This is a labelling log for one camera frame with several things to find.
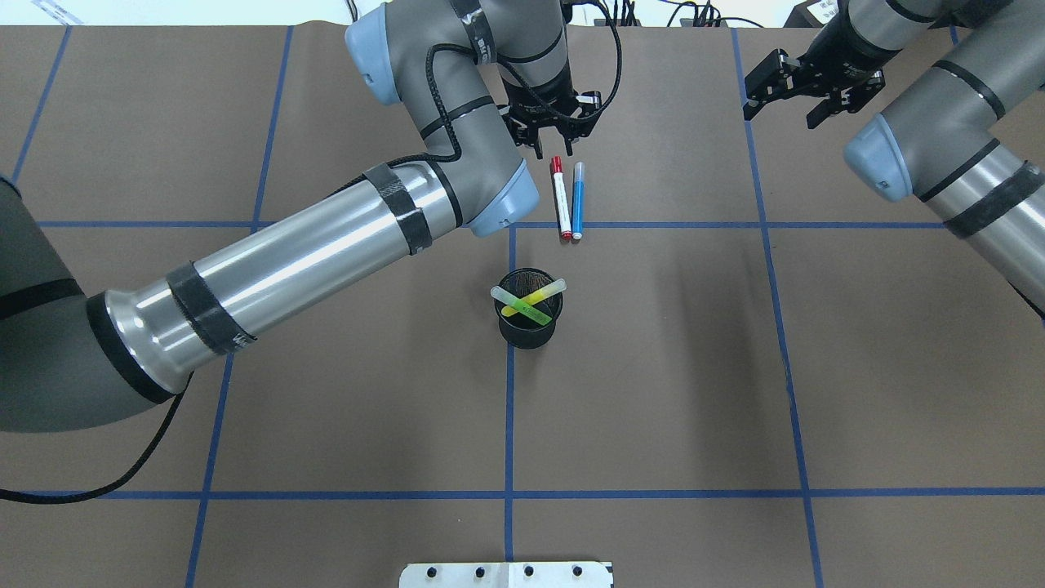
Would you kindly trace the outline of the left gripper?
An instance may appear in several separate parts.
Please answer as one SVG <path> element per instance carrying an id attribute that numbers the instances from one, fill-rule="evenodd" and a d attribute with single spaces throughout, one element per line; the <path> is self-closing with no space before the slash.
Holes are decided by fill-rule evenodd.
<path id="1" fill-rule="evenodd" d="M 532 149 L 538 160 L 544 159 L 539 130 L 557 130 L 565 154 L 574 156 L 574 144 L 590 137 L 605 108 L 601 92 L 575 90 L 567 69 L 551 83 L 534 87 L 519 83 L 510 70 L 503 69 L 500 74 L 508 97 L 508 104 L 500 105 L 501 118 L 515 144 Z"/>

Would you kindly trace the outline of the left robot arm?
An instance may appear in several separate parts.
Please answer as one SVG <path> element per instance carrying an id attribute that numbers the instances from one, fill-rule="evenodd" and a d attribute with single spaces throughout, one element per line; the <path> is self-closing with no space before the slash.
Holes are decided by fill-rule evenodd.
<path id="1" fill-rule="evenodd" d="M 560 1 L 392 1 L 345 43 L 373 96 L 407 107 L 426 151 L 142 289 L 83 293 L 3 180 L 4 431 L 137 416 L 179 398 L 202 364 L 456 228 L 488 237 L 525 219 L 539 191 L 519 146 L 539 150 L 542 127 L 571 144 L 606 104 L 572 86 Z"/>

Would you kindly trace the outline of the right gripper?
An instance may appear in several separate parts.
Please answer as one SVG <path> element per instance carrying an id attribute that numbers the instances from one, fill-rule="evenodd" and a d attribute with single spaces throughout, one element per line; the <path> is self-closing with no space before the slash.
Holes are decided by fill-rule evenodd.
<path id="1" fill-rule="evenodd" d="M 885 87 L 882 69 L 886 50 L 857 36 L 821 38 L 798 56 L 800 70 L 792 78 L 744 78 L 743 119 L 751 122 L 762 108 L 796 96 L 825 98 L 806 116 L 816 130 L 840 113 L 859 113 Z"/>

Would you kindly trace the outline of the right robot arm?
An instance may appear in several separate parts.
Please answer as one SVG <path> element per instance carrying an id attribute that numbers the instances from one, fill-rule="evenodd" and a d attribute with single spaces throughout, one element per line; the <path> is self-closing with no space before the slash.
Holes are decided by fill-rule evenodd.
<path id="1" fill-rule="evenodd" d="M 915 196 L 1043 312 L 1043 168 L 990 134 L 1043 89 L 1041 1 L 841 1 L 802 54 L 769 53 L 744 78 L 743 115 L 795 96 L 820 103 L 810 130 L 855 113 L 885 64 L 945 16 L 969 34 L 847 142 L 847 167 L 878 196 Z"/>

